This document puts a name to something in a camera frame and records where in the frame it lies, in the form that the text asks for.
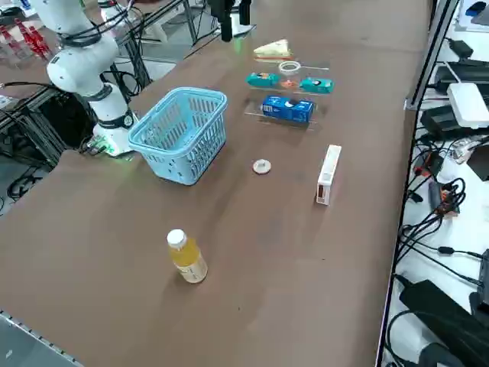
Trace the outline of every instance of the yellow drink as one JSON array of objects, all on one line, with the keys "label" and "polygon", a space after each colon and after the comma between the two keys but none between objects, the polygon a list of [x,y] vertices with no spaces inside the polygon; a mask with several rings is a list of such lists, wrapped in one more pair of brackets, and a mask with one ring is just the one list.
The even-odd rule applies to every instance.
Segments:
[{"label": "yellow drink", "polygon": [[207,275],[207,264],[195,239],[187,238],[184,231],[174,229],[168,233],[170,256],[183,278],[189,283],[199,283]]}]

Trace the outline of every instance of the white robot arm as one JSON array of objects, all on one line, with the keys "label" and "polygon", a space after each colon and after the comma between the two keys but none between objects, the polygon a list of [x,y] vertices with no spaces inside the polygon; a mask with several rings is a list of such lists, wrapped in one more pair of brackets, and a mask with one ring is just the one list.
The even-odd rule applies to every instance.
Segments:
[{"label": "white robot arm", "polygon": [[[134,116],[119,88],[100,79],[118,55],[117,42],[108,32],[93,29],[79,0],[31,2],[42,22],[60,35],[65,46],[47,65],[51,81],[62,90],[79,94],[92,107],[98,118],[94,135],[105,141],[108,154],[130,151],[128,129],[134,124]],[[116,1],[99,0],[99,4],[108,10],[109,18],[121,20],[128,15]]]}]

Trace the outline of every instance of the metal frame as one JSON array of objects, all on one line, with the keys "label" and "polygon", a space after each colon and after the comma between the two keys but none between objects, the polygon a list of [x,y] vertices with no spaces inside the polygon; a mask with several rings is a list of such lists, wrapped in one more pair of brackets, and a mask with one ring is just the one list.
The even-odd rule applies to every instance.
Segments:
[{"label": "metal frame", "polygon": [[[426,91],[426,86],[429,83],[432,72],[435,68],[439,51],[442,47],[443,39],[445,38],[445,35],[450,25],[452,24],[452,19],[455,10],[457,8],[458,2],[459,0],[438,1],[438,6],[436,8],[436,12],[430,26],[428,44],[426,46],[425,53],[423,54],[422,63],[420,64],[417,72],[416,85],[413,86],[409,94],[409,97],[406,99],[406,109],[416,111],[416,117],[415,117],[416,122],[418,121],[419,108],[423,101],[423,97]],[[436,0],[433,1],[433,6],[436,6]],[[411,139],[409,162],[411,162],[413,156],[415,134],[416,131],[413,128],[413,137]],[[407,174],[405,180],[406,187],[407,187],[408,180],[409,180],[409,174]],[[401,226],[403,222],[404,207],[406,204],[406,193],[407,193],[406,187],[404,190],[403,206],[401,210],[399,226]],[[396,242],[395,251],[393,254],[392,264],[390,268],[390,279],[389,279],[387,296],[384,305],[384,313],[382,316],[381,335],[378,343],[377,357],[375,362],[376,367],[381,366],[384,358],[383,354],[385,350],[386,328],[387,328],[387,324],[389,323],[390,302],[392,299],[392,292],[393,292],[393,282],[394,282],[393,272],[395,271],[395,261],[397,259],[398,251],[399,251],[399,244]]]},{"label": "metal frame", "polygon": [[406,99],[406,109],[416,111],[423,101],[426,85],[429,82],[433,69],[438,59],[438,54],[442,48],[443,39],[452,23],[453,14],[457,8],[459,0],[439,0],[436,8],[435,17],[432,20],[429,30],[428,45],[423,60],[416,74],[416,85],[413,86],[408,98]]}]

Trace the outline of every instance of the white bottle cap on table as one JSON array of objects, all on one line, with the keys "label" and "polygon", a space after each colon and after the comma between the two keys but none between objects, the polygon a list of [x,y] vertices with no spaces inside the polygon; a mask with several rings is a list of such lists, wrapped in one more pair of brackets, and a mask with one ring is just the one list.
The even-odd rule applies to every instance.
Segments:
[{"label": "white bottle cap on table", "polygon": [[259,159],[253,164],[253,171],[257,174],[267,174],[272,169],[272,164],[266,159]]},{"label": "white bottle cap on table", "polygon": [[167,241],[171,248],[180,250],[186,244],[186,234],[181,229],[174,229],[168,233]]}]

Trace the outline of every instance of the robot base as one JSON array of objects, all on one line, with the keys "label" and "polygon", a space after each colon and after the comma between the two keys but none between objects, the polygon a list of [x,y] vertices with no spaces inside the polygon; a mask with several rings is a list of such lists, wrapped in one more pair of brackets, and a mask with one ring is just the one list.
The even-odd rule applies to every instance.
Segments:
[{"label": "robot base", "polygon": [[93,128],[93,137],[88,145],[92,147],[105,147],[104,152],[112,157],[132,151],[129,148],[129,130],[126,128],[103,128],[96,125]]}]

